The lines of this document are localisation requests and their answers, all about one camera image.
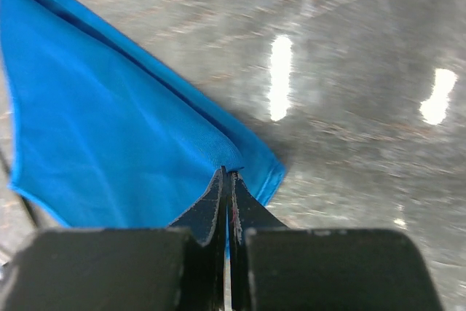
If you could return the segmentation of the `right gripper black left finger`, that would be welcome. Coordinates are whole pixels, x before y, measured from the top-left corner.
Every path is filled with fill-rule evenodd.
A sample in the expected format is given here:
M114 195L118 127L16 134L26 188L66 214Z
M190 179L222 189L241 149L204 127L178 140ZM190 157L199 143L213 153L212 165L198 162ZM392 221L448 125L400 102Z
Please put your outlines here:
M223 310L226 249L226 170L218 169L204 194L170 228L189 229L178 310Z

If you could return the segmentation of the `blue cloth napkin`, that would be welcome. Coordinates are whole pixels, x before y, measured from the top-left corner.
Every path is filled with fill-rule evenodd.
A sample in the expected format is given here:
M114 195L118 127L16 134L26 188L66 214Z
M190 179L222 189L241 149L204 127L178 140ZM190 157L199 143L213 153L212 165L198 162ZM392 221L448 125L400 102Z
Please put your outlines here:
M249 128L77 0L1 0L10 188L76 228L161 228L220 168L267 204L285 175Z

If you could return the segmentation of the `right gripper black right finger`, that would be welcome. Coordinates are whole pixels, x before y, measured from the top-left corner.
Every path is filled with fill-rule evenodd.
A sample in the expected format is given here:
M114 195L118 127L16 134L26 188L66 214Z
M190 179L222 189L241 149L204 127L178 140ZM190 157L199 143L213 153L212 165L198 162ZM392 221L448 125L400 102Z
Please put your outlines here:
M248 191L237 172L228 174L229 250L234 310L289 310L281 277L290 249L289 228Z

